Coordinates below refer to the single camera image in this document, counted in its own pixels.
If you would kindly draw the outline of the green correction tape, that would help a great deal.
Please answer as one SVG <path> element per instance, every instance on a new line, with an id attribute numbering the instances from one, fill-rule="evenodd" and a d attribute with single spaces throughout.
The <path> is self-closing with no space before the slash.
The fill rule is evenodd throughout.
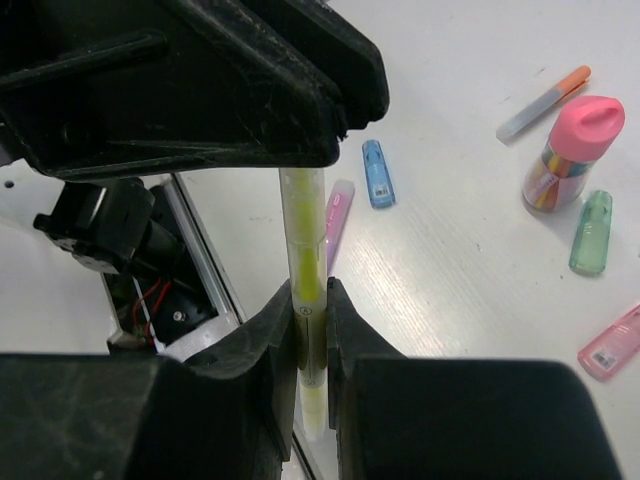
<path id="1" fill-rule="evenodd" d="M 598 276 L 607 264 L 613 210 L 612 196 L 593 191 L 583 206 L 574 237 L 569 268 L 579 275 Z"/>

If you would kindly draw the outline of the pink correction tape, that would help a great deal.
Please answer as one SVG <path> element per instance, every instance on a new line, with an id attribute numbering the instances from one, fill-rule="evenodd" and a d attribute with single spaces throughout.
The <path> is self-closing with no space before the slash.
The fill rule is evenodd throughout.
<path id="1" fill-rule="evenodd" d="M 639 352 L 639 306 L 636 305 L 595 337 L 577 355 L 583 369 L 606 382 Z"/>

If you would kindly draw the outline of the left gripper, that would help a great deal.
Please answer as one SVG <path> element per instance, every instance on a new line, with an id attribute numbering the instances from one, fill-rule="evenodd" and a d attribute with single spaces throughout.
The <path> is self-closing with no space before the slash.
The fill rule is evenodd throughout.
<path id="1" fill-rule="evenodd" d="M 322 1 L 1 5 L 1 143 L 49 177 L 325 168 L 389 104 L 379 49 Z"/>

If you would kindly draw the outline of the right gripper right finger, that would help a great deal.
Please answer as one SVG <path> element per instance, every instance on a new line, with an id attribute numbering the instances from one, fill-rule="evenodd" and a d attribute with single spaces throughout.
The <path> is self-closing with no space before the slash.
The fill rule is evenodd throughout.
<path id="1" fill-rule="evenodd" d="M 343 479 L 617 479 L 568 366 L 396 350 L 328 282 L 329 424 Z"/>

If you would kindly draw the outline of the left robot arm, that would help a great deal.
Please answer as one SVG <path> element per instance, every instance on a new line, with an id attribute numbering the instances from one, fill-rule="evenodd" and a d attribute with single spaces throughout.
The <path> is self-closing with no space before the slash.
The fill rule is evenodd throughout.
<path id="1" fill-rule="evenodd" d="M 63 183 L 37 230 L 85 266 L 181 275 L 147 175 L 324 168 L 381 119 L 379 49 L 321 1 L 5 1 L 1 143 Z"/>

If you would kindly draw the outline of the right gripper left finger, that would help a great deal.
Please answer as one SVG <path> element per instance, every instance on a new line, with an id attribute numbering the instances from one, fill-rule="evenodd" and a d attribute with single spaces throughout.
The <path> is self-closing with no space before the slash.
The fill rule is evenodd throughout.
<path id="1" fill-rule="evenodd" d="M 291 288 L 186 361 L 5 354 L 5 479 L 276 479 L 295 396 Z"/>

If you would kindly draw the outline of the yellow highlighter pen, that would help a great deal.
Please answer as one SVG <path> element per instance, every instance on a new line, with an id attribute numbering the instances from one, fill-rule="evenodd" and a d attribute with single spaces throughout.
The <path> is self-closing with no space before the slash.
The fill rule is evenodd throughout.
<path id="1" fill-rule="evenodd" d="M 305 437 L 311 441 L 324 436 L 328 414 L 324 179 L 321 169 L 279 171 L 302 423 Z"/>

